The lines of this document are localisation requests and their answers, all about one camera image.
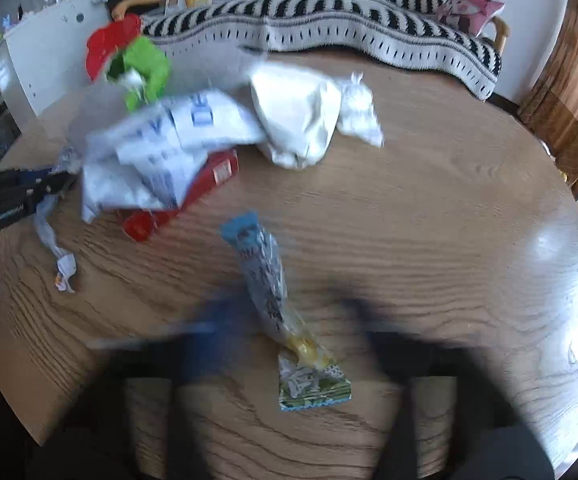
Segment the black and white striped blanket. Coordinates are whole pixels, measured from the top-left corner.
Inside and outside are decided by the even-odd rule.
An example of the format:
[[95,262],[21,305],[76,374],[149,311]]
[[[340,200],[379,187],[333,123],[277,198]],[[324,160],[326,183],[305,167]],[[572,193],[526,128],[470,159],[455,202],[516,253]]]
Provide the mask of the black and white striped blanket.
[[143,34],[168,56],[223,40],[277,52],[349,46],[400,68],[450,73],[484,100],[498,81],[500,55],[487,41],[419,12],[435,12],[444,1],[214,0],[209,7],[145,18]]

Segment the round wooden table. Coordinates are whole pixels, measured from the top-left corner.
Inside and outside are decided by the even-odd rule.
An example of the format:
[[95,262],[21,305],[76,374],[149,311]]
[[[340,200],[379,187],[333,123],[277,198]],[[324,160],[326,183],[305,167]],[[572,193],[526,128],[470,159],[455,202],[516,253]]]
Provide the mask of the round wooden table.
[[[42,442],[100,362],[93,342],[157,333],[240,279],[218,229],[253,209],[280,243],[289,298],[338,357],[353,399],[280,412],[277,349],[253,338],[239,366],[193,388],[218,478],[370,477],[398,391],[327,295],[332,279],[412,332],[481,348],[560,464],[578,440],[578,204],[549,156],[448,76],[351,55],[279,58],[335,76],[364,72],[383,149],[336,134],[322,163],[288,171],[242,148],[236,178],[144,244],[113,214],[82,222],[71,192],[50,222],[76,254],[75,294],[56,290],[55,260],[31,221],[0,233],[0,389],[14,412]],[[49,108],[5,164],[53,162],[78,101]],[[157,381],[132,392],[143,468],[158,474],[166,396]],[[451,380],[416,385],[421,475],[443,466],[453,395]]]

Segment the wooden armrest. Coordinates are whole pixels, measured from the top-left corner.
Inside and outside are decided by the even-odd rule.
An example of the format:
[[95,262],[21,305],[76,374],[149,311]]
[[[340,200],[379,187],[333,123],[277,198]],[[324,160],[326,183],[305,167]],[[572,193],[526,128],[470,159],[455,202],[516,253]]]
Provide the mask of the wooden armrest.
[[130,7],[161,4],[165,1],[166,0],[123,0],[111,11],[111,17],[114,18],[115,22],[121,22],[125,19],[125,14]]
[[506,38],[511,36],[511,28],[499,16],[495,16],[491,22],[496,26],[496,40],[493,42],[493,46],[498,51],[498,54],[502,55]]

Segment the barcode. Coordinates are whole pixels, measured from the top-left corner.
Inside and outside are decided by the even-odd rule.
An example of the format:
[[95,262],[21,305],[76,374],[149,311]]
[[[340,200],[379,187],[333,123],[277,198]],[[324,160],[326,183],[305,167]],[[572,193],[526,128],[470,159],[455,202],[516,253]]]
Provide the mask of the barcode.
[[213,170],[213,178],[218,186],[231,176],[231,161],[225,160]]

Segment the pink pillow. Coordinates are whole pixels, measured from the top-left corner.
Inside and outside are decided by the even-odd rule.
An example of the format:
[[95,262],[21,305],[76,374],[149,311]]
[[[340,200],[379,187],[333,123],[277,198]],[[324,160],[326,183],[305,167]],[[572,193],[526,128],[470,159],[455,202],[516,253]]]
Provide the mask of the pink pillow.
[[438,23],[479,36],[485,25],[502,9],[504,3],[495,0],[447,0],[438,7]]

